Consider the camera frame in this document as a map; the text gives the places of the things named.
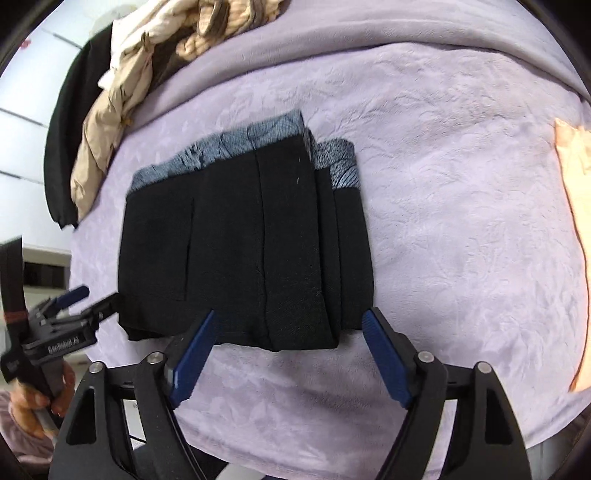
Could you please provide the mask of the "left hand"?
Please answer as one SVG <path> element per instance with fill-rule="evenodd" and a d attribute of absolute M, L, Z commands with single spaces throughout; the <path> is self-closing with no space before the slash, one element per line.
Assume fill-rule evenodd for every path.
<path fill-rule="evenodd" d="M 37 418 L 37 411 L 45 412 L 50 409 L 60 418 L 65 416 L 75 393 L 76 380 L 74 370 L 66 361 L 62 362 L 61 380 L 62 391 L 54 400 L 31 386 L 16 382 L 10 393 L 10 411 L 16 424 L 25 433 L 38 439 L 53 439 L 56 436 L 54 431 L 42 426 Z"/>

